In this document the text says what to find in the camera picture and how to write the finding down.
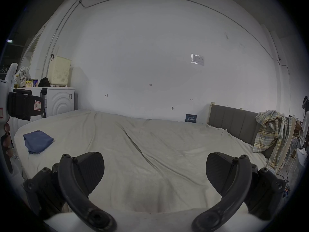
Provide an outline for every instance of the blue sign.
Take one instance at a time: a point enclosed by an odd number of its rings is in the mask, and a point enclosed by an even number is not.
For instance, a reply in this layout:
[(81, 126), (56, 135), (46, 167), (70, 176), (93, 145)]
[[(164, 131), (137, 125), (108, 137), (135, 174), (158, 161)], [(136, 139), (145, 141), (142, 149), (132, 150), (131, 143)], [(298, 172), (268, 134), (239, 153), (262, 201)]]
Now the blue sign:
[(197, 115), (194, 115), (194, 114), (186, 114), (185, 122), (196, 123), (196, 117), (197, 117)]

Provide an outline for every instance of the gray upholstered headboard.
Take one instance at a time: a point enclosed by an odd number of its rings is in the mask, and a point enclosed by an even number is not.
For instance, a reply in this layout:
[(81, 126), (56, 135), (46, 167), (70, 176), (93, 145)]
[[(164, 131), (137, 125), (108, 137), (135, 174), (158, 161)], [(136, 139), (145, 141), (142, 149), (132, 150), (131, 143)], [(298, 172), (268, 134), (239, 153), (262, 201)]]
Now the gray upholstered headboard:
[[(255, 120), (257, 113), (232, 107), (211, 105), (208, 124), (227, 130), (231, 135), (245, 143), (254, 145), (255, 137), (261, 125)], [(272, 154), (276, 144), (262, 153), (266, 158)]]

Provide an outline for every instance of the blue folded cloth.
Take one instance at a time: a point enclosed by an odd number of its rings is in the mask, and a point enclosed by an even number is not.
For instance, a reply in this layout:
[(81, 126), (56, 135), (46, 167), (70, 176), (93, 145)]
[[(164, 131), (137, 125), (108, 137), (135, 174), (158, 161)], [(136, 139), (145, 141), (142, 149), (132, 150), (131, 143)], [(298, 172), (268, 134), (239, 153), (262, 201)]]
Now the blue folded cloth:
[(54, 140), (42, 131), (34, 131), (23, 135), (25, 146), (28, 148), (29, 154), (39, 154), (44, 151)]

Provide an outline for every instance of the bottle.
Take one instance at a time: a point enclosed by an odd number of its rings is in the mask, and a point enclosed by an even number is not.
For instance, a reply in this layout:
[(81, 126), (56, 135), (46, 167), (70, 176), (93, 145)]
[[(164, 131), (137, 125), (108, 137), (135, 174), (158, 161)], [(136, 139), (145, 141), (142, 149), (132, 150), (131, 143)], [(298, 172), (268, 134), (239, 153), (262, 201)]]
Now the bottle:
[(14, 80), (14, 88), (18, 88), (18, 78), (19, 78), (19, 75), (16, 75), (15, 80)]

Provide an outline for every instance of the clothes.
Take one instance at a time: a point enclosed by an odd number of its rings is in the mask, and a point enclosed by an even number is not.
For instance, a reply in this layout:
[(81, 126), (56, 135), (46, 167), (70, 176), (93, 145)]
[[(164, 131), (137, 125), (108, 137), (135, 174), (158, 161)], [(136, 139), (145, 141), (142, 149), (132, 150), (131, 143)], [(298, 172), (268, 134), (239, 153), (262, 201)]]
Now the clothes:
[(29, 154), (39, 154), (44, 151), (54, 140), (42, 131), (34, 131), (23, 135), (25, 146), (28, 148)]
[(309, 126), (309, 111), (306, 112), (305, 117), (303, 119), (303, 123), (302, 123), (302, 130), (299, 134), (299, 137), (293, 137), (292, 141), (291, 141), (291, 146), (289, 149), (288, 154), (286, 155), (286, 159), (288, 160), (288, 158), (290, 157), (290, 155), (292, 154), (294, 149), (300, 149), (303, 147), (304, 143), (305, 143), (305, 138), (307, 135), (307, 131), (308, 131), (308, 126)]
[(276, 142), (266, 166), (275, 174), (279, 159), (291, 132), (292, 119), (284, 117), (283, 114), (275, 110), (268, 110), (259, 112), (256, 121), (261, 124), (261, 128), (255, 138), (253, 152), (265, 151)]

